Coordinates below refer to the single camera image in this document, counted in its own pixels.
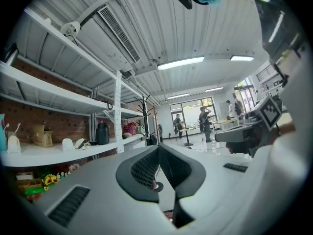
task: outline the bottle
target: bottle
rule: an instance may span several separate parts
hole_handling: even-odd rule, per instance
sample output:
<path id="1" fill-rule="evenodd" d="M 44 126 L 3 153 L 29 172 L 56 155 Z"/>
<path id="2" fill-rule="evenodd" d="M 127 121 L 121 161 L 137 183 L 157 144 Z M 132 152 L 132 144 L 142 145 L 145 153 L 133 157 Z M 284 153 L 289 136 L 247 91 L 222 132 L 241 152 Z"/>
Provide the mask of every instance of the bottle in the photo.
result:
<path id="1" fill-rule="evenodd" d="M 2 121 L 4 119 L 4 114 L 0 114 L 0 151 L 6 150 L 6 137 L 4 134 L 4 130 L 2 128 Z"/>
<path id="2" fill-rule="evenodd" d="M 109 126 L 107 123 L 99 123 L 96 130 L 97 144 L 108 144 L 109 139 Z"/>

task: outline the ceiling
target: ceiling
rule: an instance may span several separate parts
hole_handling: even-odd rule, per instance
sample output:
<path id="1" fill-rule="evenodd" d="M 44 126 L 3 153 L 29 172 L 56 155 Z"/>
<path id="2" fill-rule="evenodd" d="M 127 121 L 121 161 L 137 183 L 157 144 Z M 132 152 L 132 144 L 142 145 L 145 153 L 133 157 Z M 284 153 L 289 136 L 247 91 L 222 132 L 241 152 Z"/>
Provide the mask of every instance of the ceiling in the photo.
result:
<path id="1" fill-rule="evenodd" d="M 107 6 L 140 60 L 135 62 L 97 11 Z M 33 0 L 29 6 L 52 25 L 78 21 L 79 46 L 113 72 L 131 71 L 130 86 L 151 94 L 157 102 L 183 93 L 232 88 L 268 58 L 253 0 L 223 0 L 220 6 L 193 3 L 185 9 L 177 0 Z M 205 56 L 199 64 L 158 71 L 156 64 Z M 230 61 L 232 55 L 253 55 L 252 62 Z M 112 83 L 99 91 L 113 96 Z"/>

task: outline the black coat rack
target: black coat rack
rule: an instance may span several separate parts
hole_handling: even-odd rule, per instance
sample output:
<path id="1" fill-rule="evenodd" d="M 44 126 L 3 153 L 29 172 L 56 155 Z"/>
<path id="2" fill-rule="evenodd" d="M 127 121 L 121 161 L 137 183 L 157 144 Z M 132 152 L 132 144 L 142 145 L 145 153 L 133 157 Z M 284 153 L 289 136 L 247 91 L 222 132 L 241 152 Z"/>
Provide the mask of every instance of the black coat rack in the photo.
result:
<path id="1" fill-rule="evenodd" d="M 147 140 L 147 145 L 151 145 L 150 144 L 150 137 L 149 135 L 151 135 L 152 133 L 149 133 L 148 131 L 148 119 L 147 116 L 151 115 L 151 113 L 148 114 L 149 111 L 153 110 L 153 108 L 151 108 L 150 110 L 148 110 L 146 112 L 146 102 L 148 100 L 148 98 L 150 97 L 150 95 L 145 99 L 144 96 L 142 96 L 142 100 L 138 99 L 135 97 L 136 100 L 138 100 L 141 105 L 138 104 L 138 106 L 140 107 L 141 110 L 137 109 L 137 111 L 141 112 L 143 114 L 143 121 L 144 121 L 144 126 L 145 126 L 145 131 L 146 131 L 146 140 Z"/>

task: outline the pink bag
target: pink bag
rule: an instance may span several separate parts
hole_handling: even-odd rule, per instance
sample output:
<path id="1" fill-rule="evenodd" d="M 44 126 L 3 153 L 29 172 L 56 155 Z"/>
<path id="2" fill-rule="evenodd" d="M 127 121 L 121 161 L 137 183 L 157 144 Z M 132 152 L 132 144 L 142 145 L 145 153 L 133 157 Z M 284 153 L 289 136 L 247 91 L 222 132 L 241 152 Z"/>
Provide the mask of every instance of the pink bag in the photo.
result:
<path id="1" fill-rule="evenodd" d="M 132 135 L 136 135 L 136 128 L 134 123 L 129 123 L 124 126 L 123 133 L 130 133 Z"/>

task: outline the floor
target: floor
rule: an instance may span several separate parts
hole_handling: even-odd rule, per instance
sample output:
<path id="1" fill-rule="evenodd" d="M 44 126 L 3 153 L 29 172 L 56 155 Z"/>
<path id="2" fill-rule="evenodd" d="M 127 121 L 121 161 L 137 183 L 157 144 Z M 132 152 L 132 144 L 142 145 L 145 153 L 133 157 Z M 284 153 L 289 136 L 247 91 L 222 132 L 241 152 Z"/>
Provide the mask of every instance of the floor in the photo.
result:
<path id="1" fill-rule="evenodd" d="M 190 146 L 192 150 L 197 152 L 204 152 L 208 154 L 215 154 L 217 156 L 227 156 L 230 155 L 228 149 L 225 146 L 225 142 L 216 142 L 214 140 L 214 136 L 211 134 L 212 142 L 206 143 L 205 142 L 205 134 L 197 134 L 193 136 L 189 136 L 189 142 L 193 144 Z M 182 137 L 174 138 L 174 139 L 166 139 L 163 141 L 164 144 L 176 144 L 178 146 L 185 147 L 184 144 L 187 143 L 187 138 Z M 244 154 L 236 154 L 236 156 L 245 156 Z M 174 200 L 175 200 L 175 191 L 171 187 L 170 183 L 166 179 L 164 172 L 160 168 L 157 176 L 156 181 L 163 183 L 164 189 L 158 193 L 159 195 L 159 206 L 160 209 L 164 211 L 172 210 L 174 208 Z"/>

